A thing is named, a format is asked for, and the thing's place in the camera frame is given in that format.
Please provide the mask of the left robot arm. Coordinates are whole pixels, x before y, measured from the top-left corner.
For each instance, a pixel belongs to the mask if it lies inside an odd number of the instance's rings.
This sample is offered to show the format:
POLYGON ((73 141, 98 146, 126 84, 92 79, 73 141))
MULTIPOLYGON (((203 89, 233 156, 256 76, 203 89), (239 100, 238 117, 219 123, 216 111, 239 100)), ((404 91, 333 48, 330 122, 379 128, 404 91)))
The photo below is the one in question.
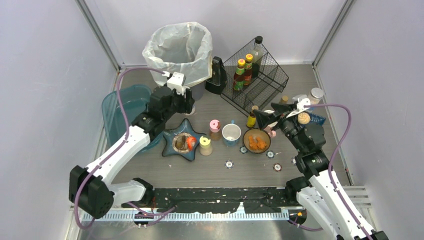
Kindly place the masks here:
POLYGON ((184 87, 184 93, 167 85, 155 88, 146 110, 112 147, 86 167, 77 165, 70 171, 69 200, 94 219, 102 218, 113 206, 150 200, 153 187, 145 180, 112 181, 129 160, 164 131, 174 114, 191 113, 194 103, 188 87, 184 87))

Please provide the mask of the small yellow oil bottle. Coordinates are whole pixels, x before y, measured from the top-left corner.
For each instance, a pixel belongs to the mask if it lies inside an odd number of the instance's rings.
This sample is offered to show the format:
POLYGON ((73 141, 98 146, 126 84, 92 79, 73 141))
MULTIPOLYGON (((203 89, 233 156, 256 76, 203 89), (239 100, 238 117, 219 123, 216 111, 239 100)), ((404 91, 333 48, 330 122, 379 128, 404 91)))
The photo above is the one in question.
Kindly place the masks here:
POLYGON ((279 99, 279 103, 280 104, 287 104, 289 101, 289 97, 287 95, 283 95, 280 99, 279 99))

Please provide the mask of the yellow cap sauce bottle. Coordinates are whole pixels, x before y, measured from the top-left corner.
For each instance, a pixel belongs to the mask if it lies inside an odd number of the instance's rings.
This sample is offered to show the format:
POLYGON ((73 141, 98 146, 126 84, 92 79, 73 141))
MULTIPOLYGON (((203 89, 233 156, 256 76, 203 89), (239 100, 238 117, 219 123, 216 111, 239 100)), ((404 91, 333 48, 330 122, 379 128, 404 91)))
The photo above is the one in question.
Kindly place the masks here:
POLYGON ((244 84, 244 72, 245 72, 246 61, 244 59, 239 59, 237 61, 237 67, 233 76, 233 90, 240 91, 243 88, 244 84))
POLYGON ((252 73, 253 73, 253 55, 248 53, 245 55, 245 64, 244 64, 244 80, 243 85, 248 86, 251 83, 252 73))

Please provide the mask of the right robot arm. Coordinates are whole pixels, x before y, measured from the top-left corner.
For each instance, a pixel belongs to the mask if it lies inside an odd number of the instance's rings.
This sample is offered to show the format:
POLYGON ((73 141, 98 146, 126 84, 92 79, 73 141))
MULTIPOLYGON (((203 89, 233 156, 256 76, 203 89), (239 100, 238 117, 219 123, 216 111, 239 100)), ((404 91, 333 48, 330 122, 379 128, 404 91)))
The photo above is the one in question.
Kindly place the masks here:
POLYGON ((368 223, 340 184, 333 169, 337 151, 327 158, 322 147, 326 143, 322 125, 308 119, 310 100, 292 104, 272 103, 273 113, 254 110, 261 130, 275 123, 297 151, 293 159, 301 177, 285 186, 288 200, 296 201, 315 218, 321 228, 335 240, 386 240, 383 231, 368 223))

